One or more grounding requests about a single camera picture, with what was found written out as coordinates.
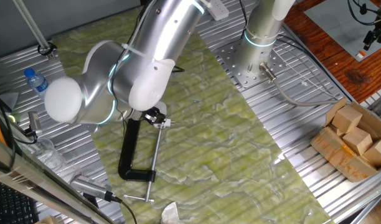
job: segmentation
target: wooden block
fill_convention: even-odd
[[[362,114],[350,106],[339,109],[334,115],[332,124],[343,133],[349,133],[362,118]]]
[[[375,167],[381,166],[381,140],[377,141],[368,151],[365,152],[366,159]]]
[[[329,124],[329,127],[339,136],[342,138],[344,135],[346,135],[344,132],[340,131],[340,129],[336,128],[333,124]]]
[[[370,134],[357,127],[354,127],[342,140],[360,156],[373,145]]]

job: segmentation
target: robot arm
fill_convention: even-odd
[[[237,65],[248,72],[260,72],[259,64],[267,63],[294,1],[261,0],[250,15],[235,59]],[[45,96],[49,115],[60,122],[104,124],[136,119],[153,108],[167,87],[175,61],[204,14],[204,3],[152,0],[128,45],[112,40],[100,42],[89,52],[81,77],[51,83]]]
[[[375,29],[373,31],[369,31],[364,39],[365,50],[369,50],[370,46],[375,41],[381,44],[381,6],[373,23]]]

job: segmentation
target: metal tube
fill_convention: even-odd
[[[128,197],[128,198],[133,198],[133,199],[138,199],[138,200],[145,200],[145,198],[135,197],[135,196],[126,195],[126,194],[124,194],[123,197],[124,198]]]
[[[122,55],[127,59],[121,59],[113,83],[119,100],[129,101],[131,88],[151,58],[177,60],[203,13],[204,8],[197,1],[157,0],[151,5],[134,45],[130,46],[148,57],[133,52]]]
[[[152,169],[154,170],[156,166],[156,161],[158,159],[158,152],[159,152],[159,145],[160,145],[160,139],[161,139],[161,133],[163,131],[164,126],[160,125],[159,127],[159,135],[158,135],[158,141],[156,143],[156,148],[154,150],[154,155],[153,155],[153,160],[152,160]],[[145,196],[145,202],[148,202],[149,200],[149,194],[151,193],[151,187],[152,187],[152,182],[148,182],[148,189],[146,189],[146,196]]]
[[[250,13],[244,38],[233,58],[241,74],[259,76],[259,66],[263,62],[271,67],[271,50],[291,6],[282,2],[261,0]]]
[[[13,0],[13,2],[15,3],[17,10],[19,10],[19,12],[21,13],[23,19],[26,21],[31,32],[33,32],[34,37],[37,39],[37,41],[41,45],[41,47],[44,50],[49,49],[49,44],[48,44],[47,40],[42,35],[41,30],[38,28],[33,17],[31,16],[29,10],[27,10],[26,5],[23,3],[23,0]]]

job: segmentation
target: metal rod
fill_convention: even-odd
[[[156,166],[156,161],[158,159],[158,152],[159,152],[161,133],[162,133],[163,129],[164,129],[164,125],[160,125],[160,127],[159,127],[158,141],[156,143],[156,148],[154,150],[153,161],[152,161],[152,169],[151,170],[154,170],[154,168]],[[151,193],[151,187],[152,187],[152,182],[149,181],[148,182],[148,189],[146,189],[145,202],[149,201],[149,194]]]
[[[13,0],[17,10],[22,14],[23,19],[26,21],[31,32],[33,32],[34,37],[37,39],[38,43],[41,45],[41,48],[44,50],[49,49],[49,44],[45,37],[42,35],[41,30],[35,23],[33,17],[31,16],[29,10],[27,10],[26,5],[23,3],[23,0]]]
[[[350,224],[359,224],[380,201],[381,196],[371,201]]]
[[[145,200],[145,198],[131,196],[131,195],[126,195],[126,194],[124,194],[123,196],[124,196],[124,198],[129,197],[129,198],[138,199],[138,200]]]

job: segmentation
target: cable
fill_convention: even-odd
[[[110,194],[108,194],[108,195],[105,196],[105,200],[107,200],[108,202],[110,202],[110,201],[118,202],[118,203],[124,205],[124,207],[126,207],[127,210],[130,212],[130,214],[133,216],[133,219],[134,219],[135,224],[138,224],[138,223],[136,222],[136,218],[135,218],[135,214],[134,214],[134,212],[129,208],[129,206],[128,206],[127,204],[124,203],[124,201],[123,201],[122,199],[120,199],[120,198],[114,196],[114,195],[110,192]]]
[[[354,18],[355,21],[357,21],[357,22],[359,22],[360,24],[365,25],[365,26],[374,26],[374,25],[375,25],[374,22],[362,22],[362,21],[358,20],[358,19],[355,17],[355,14],[354,14],[354,12],[353,12],[353,10],[352,10],[352,8],[351,8],[350,0],[347,0],[347,2],[348,2],[348,9],[350,10],[351,16],[352,16],[352,18]]]
[[[135,27],[135,30],[134,30],[130,40],[128,41],[129,46],[132,46],[134,44],[134,41],[135,41],[135,38],[139,32],[139,29],[141,28],[141,25],[142,25],[143,21],[145,20],[146,15],[148,15],[148,12],[150,11],[150,9],[152,8],[152,6],[154,5],[155,2],[156,2],[156,0],[152,0],[148,5],[144,6],[144,8],[146,7],[145,11],[144,12],[141,11],[141,13],[143,13],[143,14],[142,14],[142,16],[138,22],[138,25]],[[121,53],[121,56],[127,55],[127,53],[128,53],[128,48],[125,49],[124,52]],[[120,58],[117,60],[117,66],[116,67],[120,66],[120,63],[121,63]]]
[[[14,135],[13,135],[13,132],[12,132],[12,127],[9,124],[9,118],[8,118],[8,116],[6,116],[4,106],[2,105],[1,102],[2,102],[2,100],[0,99],[0,110],[1,110],[2,116],[4,117],[7,129],[8,129],[8,135],[9,135],[7,137],[8,138],[7,144],[8,144],[8,147],[10,147],[12,149],[11,163],[9,165],[9,170],[12,170],[12,168],[14,166],[14,163],[15,163],[15,158],[16,158],[16,143],[15,143],[15,140],[14,140]]]
[[[245,35],[245,30],[246,30],[246,26],[247,26],[247,14],[246,14],[246,10],[245,10],[245,5],[243,4],[243,0],[239,0],[239,3],[240,3],[240,7],[242,8],[243,16],[245,18],[245,27],[243,28],[242,35],[240,36],[240,38],[242,39],[243,36]]]
[[[274,79],[272,82],[275,84],[275,86],[276,86],[277,89],[279,90],[280,94],[282,94],[282,96],[283,96],[289,103],[294,104],[294,105],[298,105],[298,106],[320,106],[320,105],[328,105],[328,104],[336,104],[336,103],[338,103],[337,100],[322,101],[322,102],[315,102],[315,103],[304,103],[304,102],[299,102],[299,101],[293,100],[293,99],[290,98],[288,95],[286,95],[286,93],[282,90],[282,87],[280,87],[280,85],[279,85],[277,79]]]
[[[280,36],[280,37],[284,37],[284,38],[286,38],[286,39],[288,39],[288,40],[291,40],[291,41],[293,41],[295,44],[298,44],[300,47],[298,47],[298,46],[295,46],[295,45],[293,45],[293,44],[290,44],[289,42],[287,42],[287,41],[284,41],[284,40],[281,40],[281,39],[277,39],[276,41],[279,41],[279,42],[282,42],[282,43],[284,43],[284,44],[288,44],[288,45],[290,45],[290,46],[292,46],[292,47],[294,47],[294,48],[296,48],[296,49],[298,49],[298,50],[300,50],[300,51],[302,51],[303,53],[305,53],[309,58],[311,58],[314,62],[315,62],[315,64],[326,74],[326,75],[328,75],[329,77],[330,77],[330,74],[326,71],[326,69],[321,65],[321,63],[315,58],[315,56],[312,54],[312,53],[310,53],[309,52],[309,50],[308,49],[306,49],[303,45],[301,45],[297,40],[295,40],[295,39],[292,39],[292,38],[290,38],[290,37],[288,37],[288,36],[285,36],[285,35],[282,35],[282,34],[278,34],[278,36]]]
[[[124,206],[128,209],[128,211],[130,212],[130,214],[133,216],[133,219],[134,219],[135,224],[138,224],[138,223],[136,222],[135,215],[134,215],[133,211],[129,208],[129,206],[128,206],[127,204],[125,204],[123,201],[120,201],[120,204],[124,205]]]
[[[174,66],[174,68],[176,68],[177,70],[173,70],[172,73],[176,73],[176,72],[184,72],[185,69],[181,68],[181,67],[178,67],[177,65]]]
[[[282,47],[282,46],[280,46],[280,45],[278,45],[278,47],[280,47],[280,48],[282,48],[283,50],[286,50],[287,52],[289,52],[289,53],[291,53],[291,54],[293,54],[296,58],[298,58],[299,60],[300,60],[300,62],[303,62],[299,57],[298,57],[298,55],[296,55],[296,54],[294,54],[293,52],[291,52],[290,50],[288,50],[288,49],[285,49],[284,47]],[[293,71],[295,71],[298,75],[300,75],[301,77],[303,77],[303,78],[305,78],[307,81],[309,81],[311,84],[313,84],[314,86],[316,86],[318,89],[320,89],[321,91],[323,91],[324,93],[327,93],[329,96],[331,96],[331,97],[333,97],[333,98],[335,98],[336,100],[339,100],[339,99],[337,99],[334,95],[332,95],[332,94],[330,94],[329,93],[329,90],[323,90],[322,89],[322,87],[320,87],[320,86],[318,86],[318,85],[316,85],[315,83],[313,83],[309,78],[307,78],[307,77],[305,77],[303,74],[301,74],[301,73],[299,73],[297,70],[295,70],[285,59],[283,59],[283,57],[280,55],[280,54],[278,54],[274,49],[273,49],[273,51],[279,56],[279,58],[280,59],[282,59],[286,64],[287,64],[287,66],[289,66]]]
[[[30,145],[30,144],[35,144],[35,143],[37,143],[38,137],[35,135],[35,136],[33,136],[33,138],[34,138],[34,140],[33,140],[32,142],[25,142],[25,141],[22,141],[22,140],[17,139],[17,138],[15,138],[15,140],[16,140],[17,142],[19,142],[19,143]]]

